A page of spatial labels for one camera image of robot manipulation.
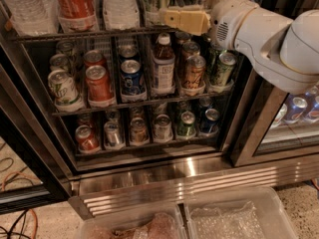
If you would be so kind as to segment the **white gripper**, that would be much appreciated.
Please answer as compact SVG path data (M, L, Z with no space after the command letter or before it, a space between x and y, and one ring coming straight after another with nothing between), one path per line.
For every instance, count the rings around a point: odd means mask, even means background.
M169 7L159 10L159 20L171 28L195 36L210 29L209 35L214 43L233 50L236 35L245 18L259 5L248 0L210 0L210 4L213 7L210 16L197 6Z

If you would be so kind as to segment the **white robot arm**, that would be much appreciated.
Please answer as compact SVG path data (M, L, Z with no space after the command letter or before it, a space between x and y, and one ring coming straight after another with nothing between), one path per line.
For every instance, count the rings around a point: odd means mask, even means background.
M159 21L191 35L208 34L237 51L255 72L278 89L301 94L319 81L319 10L292 20L249 0L208 0L200 5L159 10Z

